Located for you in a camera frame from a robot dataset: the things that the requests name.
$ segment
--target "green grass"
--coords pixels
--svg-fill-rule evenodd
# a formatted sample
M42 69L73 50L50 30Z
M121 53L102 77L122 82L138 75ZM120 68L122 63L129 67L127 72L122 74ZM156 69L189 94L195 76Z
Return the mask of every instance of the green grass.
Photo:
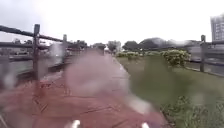
M131 90L161 109L175 128L224 126L224 78L183 68L168 68L159 57L128 61Z

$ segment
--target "overcast sky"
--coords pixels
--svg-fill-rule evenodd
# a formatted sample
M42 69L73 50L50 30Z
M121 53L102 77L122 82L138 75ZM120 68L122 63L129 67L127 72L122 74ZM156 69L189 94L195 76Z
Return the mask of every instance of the overcast sky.
M0 24L89 44L150 37L211 40L210 17L224 12L223 0L0 0ZM0 40L15 36L0 35Z

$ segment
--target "shrub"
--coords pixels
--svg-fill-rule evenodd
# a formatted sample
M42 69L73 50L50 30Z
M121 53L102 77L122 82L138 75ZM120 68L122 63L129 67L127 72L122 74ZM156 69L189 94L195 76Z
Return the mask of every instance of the shrub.
M126 57L127 55L124 52L119 52L116 56L117 57Z
M145 53L146 56L153 56L153 55L161 55L161 52L158 51L150 51Z
M131 60L137 60L139 58L139 54L135 52L127 52L126 54L129 61Z
M186 51L181 50L164 51L162 55L171 67L185 67L185 60L189 60L190 57Z

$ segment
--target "building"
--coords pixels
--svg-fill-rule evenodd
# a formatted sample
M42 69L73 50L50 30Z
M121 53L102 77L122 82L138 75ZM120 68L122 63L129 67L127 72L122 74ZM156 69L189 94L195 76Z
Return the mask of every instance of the building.
M212 41L224 40L224 14L211 17Z

